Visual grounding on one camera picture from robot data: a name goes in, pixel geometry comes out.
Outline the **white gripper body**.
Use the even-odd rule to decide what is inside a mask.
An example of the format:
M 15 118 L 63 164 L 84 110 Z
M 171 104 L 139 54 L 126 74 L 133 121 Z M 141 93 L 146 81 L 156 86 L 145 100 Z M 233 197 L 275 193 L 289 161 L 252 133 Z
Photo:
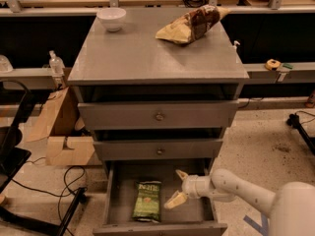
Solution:
M 188 175 L 182 182 L 182 191 L 189 199 L 208 198 L 212 191 L 211 178 Z

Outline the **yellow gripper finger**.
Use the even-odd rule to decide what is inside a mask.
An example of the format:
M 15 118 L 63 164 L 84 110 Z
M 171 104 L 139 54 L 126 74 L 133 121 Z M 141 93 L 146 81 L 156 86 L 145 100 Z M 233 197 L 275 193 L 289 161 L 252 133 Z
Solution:
M 182 181 L 184 181 L 188 178 L 188 174 L 182 170 L 176 169 L 175 172 Z
M 185 193 L 176 191 L 171 198 L 164 204 L 165 209 L 173 209 L 175 207 L 183 205 L 187 201 L 188 197 Z

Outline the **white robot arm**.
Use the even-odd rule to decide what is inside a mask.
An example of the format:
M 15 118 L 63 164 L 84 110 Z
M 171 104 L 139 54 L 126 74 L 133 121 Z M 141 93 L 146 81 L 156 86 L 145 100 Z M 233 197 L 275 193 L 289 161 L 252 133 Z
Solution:
M 179 169 L 176 174 L 182 180 L 182 190 L 164 204 L 166 209 L 181 206 L 188 199 L 231 202 L 238 197 L 269 219 L 268 236 L 315 236 L 313 185 L 289 182 L 272 192 L 226 169 L 217 169 L 207 176 L 188 175 Z

